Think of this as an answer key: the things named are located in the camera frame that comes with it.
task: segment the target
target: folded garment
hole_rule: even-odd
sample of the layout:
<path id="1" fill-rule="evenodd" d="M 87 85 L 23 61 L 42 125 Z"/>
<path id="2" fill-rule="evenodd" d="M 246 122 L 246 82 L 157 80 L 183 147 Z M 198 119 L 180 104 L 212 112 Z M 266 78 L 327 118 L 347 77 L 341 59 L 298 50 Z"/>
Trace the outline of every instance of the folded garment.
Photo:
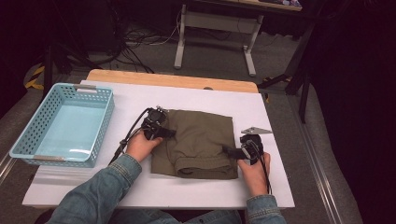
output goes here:
<path id="1" fill-rule="evenodd" d="M 176 130 L 152 151 L 151 172 L 197 179 L 235 179 L 236 160 L 222 151 L 235 147 L 233 118 L 200 111 L 170 110 L 164 128 Z"/>

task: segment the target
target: human hand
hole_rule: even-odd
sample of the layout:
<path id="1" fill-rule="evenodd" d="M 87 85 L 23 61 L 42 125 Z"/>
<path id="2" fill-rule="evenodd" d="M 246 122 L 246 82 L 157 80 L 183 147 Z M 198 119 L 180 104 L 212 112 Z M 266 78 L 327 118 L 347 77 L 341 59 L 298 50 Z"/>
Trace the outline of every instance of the human hand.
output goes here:
<path id="1" fill-rule="evenodd" d="M 132 156 L 138 162 L 141 162 L 149 155 L 152 149 L 158 146 L 162 141 L 163 139 L 161 137 L 147 140 L 145 133 L 140 130 L 129 140 L 125 153 Z"/>
<path id="2" fill-rule="evenodd" d="M 265 162 L 265 168 L 267 169 L 267 174 L 270 174 L 270 154 L 264 152 L 262 155 Z M 265 173 L 262 169 L 261 163 L 258 161 L 254 165 L 249 165 L 243 160 L 238 160 L 238 165 L 242 170 L 244 175 L 245 183 L 250 191 L 252 197 L 268 194 L 267 181 L 265 179 Z"/>

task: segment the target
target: person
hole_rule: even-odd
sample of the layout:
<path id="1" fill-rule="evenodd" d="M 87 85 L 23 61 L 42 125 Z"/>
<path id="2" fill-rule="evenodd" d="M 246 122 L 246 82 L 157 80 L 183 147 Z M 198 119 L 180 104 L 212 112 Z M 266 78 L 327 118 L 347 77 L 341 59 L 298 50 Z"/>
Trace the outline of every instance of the person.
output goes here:
<path id="1" fill-rule="evenodd" d="M 161 138 L 147 140 L 143 131 L 128 143 L 125 154 L 90 180 L 68 192 L 53 211 L 47 223 L 179 223 L 168 213 L 156 209 L 116 209 L 129 188 L 142 172 L 139 162 L 161 143 Z M 270 155 L 264 160 L 269 174 Z M 247 200 L 250 223 L 286 223 L 273 195 L 267 192 L 264 171 L 259 162 L 248 165 L 237 162 L 251 194 Z M 236 211 L 212 211 L 186 223 L 241 223 Z"/>

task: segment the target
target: white tabletop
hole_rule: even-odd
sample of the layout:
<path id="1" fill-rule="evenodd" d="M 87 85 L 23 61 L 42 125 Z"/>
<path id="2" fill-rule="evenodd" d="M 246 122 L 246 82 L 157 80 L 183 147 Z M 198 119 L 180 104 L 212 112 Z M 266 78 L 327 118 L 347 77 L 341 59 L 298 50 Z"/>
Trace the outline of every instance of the white tabletop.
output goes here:
<path id="1" fill-rule="evenodd" d="M 40 166 L 22 202 L 30 206 L 56 206 L 75 186 L 105 168 L 134 121 L 148 107 L 197 110 L 233 117 L 234 139 L 240 147 L 242 130 L 252 126 L 272 130 L 259 93 L 205 91 L 173 87 L 82 81 L 111 87 L 115 108 L 94 168 Z M 264 151 L 271 154 L 270 181 L 279 207 L 294 207 L 289 182 L 273 134 L 262 134 Z M 236 209 L 246 206 L 248 189 L 239 170 L 234 180 L 183 179 L 150 173 L 151 159 L 142 162 L 136 179 L 119 207 Z"/>

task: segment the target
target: gray floor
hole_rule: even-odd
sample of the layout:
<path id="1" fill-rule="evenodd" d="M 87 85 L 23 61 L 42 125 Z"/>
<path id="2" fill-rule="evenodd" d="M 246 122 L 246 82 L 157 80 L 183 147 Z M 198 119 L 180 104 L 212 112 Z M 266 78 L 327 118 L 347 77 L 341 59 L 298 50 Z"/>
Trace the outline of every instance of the gray floor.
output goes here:
<path id="1" fill-rule="evenodd" d="M 199 32 L 188 32 L 183 64 L 180 70 L 173 68 L 177 42 L 158 45 L 142 45 L 134 50 L 141 61 L 158 74 L 174 74 L 192 77 L 213 77 L 245 80 L 261 83 L 264 77 L 282 74 L 294 52 L 298 41 L 290 36 L 259 35 L 252 51 L 258 75 L 249 77 L 241 48 L 248 38 L 232 34 L 226 41 L 218 41 Z M 112 62 L 102 65 L 106 69 L 134 71 L 132 65 Z M 88 74 L 86 68 L 75 68 L 71 76 L 57 76 L 60 81 L 79 83 Z M 284 162 L 295 208 L 282 211 L 288 223 L 332 223 L 318 189 L 318 181 L 313 175 L 306 142 L 301 132 L 301 124 L 294 117 L 293 102 L 298 96 L 287 96 L 282 91 L 285 83 L 276 84 L 269 93 L 270 103 L 265 103 L 276 142 Z M 28 93 L 0 119 L 0 158 L 7 155 L 13 142 L 18 138 L 25 124 L 34 113 L 41 99 L 41 91 L 29 89 Z M 323 168 L 336 210 L 342 223 L 362 223 L 356 202 L 350 192 L 336 160 L 332 154 L 324 120 L 315 90 L 311 87 L 303 126 L 312 140 L 313 150 Z M 13 169 L 0 186 L 0 223 L 34 223 L 45 210 L 21 205 L 29 179 L 37 167 L 16 161 Z"/>

